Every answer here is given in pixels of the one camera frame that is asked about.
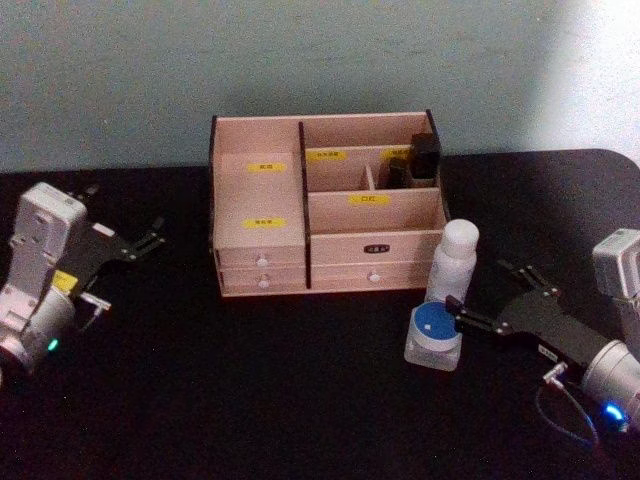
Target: white bottle cap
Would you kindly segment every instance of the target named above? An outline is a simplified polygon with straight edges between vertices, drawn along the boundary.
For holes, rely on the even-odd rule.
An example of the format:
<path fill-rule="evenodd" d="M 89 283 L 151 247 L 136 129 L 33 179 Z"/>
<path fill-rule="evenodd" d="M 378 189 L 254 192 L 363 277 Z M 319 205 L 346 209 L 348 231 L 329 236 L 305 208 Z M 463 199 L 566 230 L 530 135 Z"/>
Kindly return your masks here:
<path fill-rule="evenodd" d="M 442 251 L 453 258 L 468 258 L 476 251 L 480 232 L 468 220 L 451 220 L 444 227 Z"/>

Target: robotic arm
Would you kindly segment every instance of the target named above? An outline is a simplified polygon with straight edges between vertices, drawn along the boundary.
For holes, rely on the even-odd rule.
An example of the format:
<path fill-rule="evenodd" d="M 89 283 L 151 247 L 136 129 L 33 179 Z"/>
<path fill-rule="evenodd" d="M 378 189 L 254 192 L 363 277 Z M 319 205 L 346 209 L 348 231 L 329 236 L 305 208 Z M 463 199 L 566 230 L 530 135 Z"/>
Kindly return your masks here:
<path fill-rule="evenodd" d="M 67 330 L 82 331 L 109 310 L 109 302 L 85 290 L 104 263 L 133 262 L 161 245 L 159 226 L 129 244 L 108 227 L 89 222 L 77 198 L 46 183 L 25 192 L 9 241 L 9 276 L 0 290 L 0 385 L 4 374 L 32 374 Z M 74 319 L 78 301 L 94 309 L 80 325 Z"/>
<path fill-rule="evenodd" d="M 516 269 L 501 262 L 530 290 L 514 298 L 496 320 L 470 311 L 451 296 L 447 297 L 447 311 L 454 315 L 460 332 L 535 348 L 556 364 L 544 376 L 547 383 L 561 386 L 558 378 L 566 376 L 640 431 L 639 254 L 640 231 L 627 229 L 616 231 L 593 251 L 598 287 L 618 305 L 629 348 L 564 313 L 558 304 L 560 290 L 531 265 Z"/>

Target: wooden drawer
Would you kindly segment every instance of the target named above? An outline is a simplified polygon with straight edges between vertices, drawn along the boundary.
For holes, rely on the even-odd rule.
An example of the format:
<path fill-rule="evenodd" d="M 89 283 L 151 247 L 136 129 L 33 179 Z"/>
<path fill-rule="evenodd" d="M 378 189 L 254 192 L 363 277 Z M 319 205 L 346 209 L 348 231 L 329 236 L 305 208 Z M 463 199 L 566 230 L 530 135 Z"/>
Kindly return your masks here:
<path fill-rule="evenodd" d="M 304 247 L 256 247 L 256 248 L 223 248 L 217 250 L 218 264 L 221 268 L 229 267 L 270 267 L 299 265 L 304 266 Z"/>
<path fill-rule="evenodd" d="M 255 293 L 279 291 L 279 287 L 305 288 L 305 268 L 234 268 L 221 272 L 224 288 L 243 287 Z"/>
<path fill-rule="evenodd" d="M 337 233 L 311 236 L 311 264 L 428 262 L 442 231 Z"/>
<path fill-rule="evenodd" d="M 314 288 L 330 288 L 332 284 L 336 288 L 384 288 L 385 284 L 400 288 L 397 286 L 411 279 L 412 285 L 416 284 L 415 288 L 422 288 L 426 287 L 430 268 L 431 263 L 415 262 L 314 265 L 311 267 L 311 284 Z"/>

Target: yellow label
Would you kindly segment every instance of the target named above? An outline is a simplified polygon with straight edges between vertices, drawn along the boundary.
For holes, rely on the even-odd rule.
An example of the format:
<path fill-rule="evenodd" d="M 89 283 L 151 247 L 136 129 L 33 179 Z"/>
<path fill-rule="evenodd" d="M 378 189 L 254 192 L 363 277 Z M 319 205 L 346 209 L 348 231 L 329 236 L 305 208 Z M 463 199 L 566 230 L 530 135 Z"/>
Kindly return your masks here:
<path fill-rule="evenodd" d="M 342 150 L 307 150 L 306 159 L 309 162 L 318 160 L 346 160 L 347 152 Z"/>
<path fill-rule="evenodd" d="M 69 293 L 73 290 L 73 287 L 78 283 L 78 279 L 73 275 L 69 275 L 62 270 L 56 270 L 53 274 L 53 286 L 60 290 L 62 293 Z"/>
<path fill-rule="evenodd" d="M 351 205 L 388 205 L 391 203 L 389 195 L 349 195 Z"/>
<path fill-rule="evenodd" d="M 387 148 L 380 153 L 380 158 L 383 160 L 391 160 L 392 158 L 406 160 L 409 158 L 409 147 Z"/>
<path fill-rule="evenodd" d="M 251 173 L 284 172 L 286 169 L 287 165 L 284 163 L 250 163 L 247 165 L 247 170 Z"/>
<path fill-rule="evenodd" d="M 287 225 L 281 217 L 246 218 L 242 222 L 244 228 L 280 228 Z"/>

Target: drawer label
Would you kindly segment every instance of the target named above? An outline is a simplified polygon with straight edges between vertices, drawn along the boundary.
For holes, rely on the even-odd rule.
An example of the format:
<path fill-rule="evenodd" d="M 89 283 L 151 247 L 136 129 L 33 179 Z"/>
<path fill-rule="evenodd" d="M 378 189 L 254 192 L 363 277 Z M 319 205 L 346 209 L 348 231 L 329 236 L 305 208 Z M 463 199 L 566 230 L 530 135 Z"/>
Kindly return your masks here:
<path fill-rule="evenodd" d="M 245 218 L 242 222 L 244 228 L 280 228 L 287 225 L 282 217 Z"/>
<path fill-rule="evenodd" d="M 307 150 L 305 158 L 308 162 L 319 160 L 346 160 L 347 152 L 344 150 Z"/>
<path fill-rule="evenodd" d="M 391 203 L 389 195 L 349 195 L 351 205 L 388 205 Z"/>
<path fill-rule="evenodd" d="M 399 158 L 406 160 L 409 158 L 409 147 L 387 148 L 380 154 L 382 160 L 391 160 L 392 158 Z"/>
<path fill-rule="evenodd" d="M 250 173 L 284 172 L 287 165 L 284 163 L 250 163 L 247 170 Z"/>
<path fill-rule="evenodd" d="M 364 253 L 387 253 L 389 250 L 391 250 L 391 246 L 385 244 L 367 245 L 364 247 Z"/>

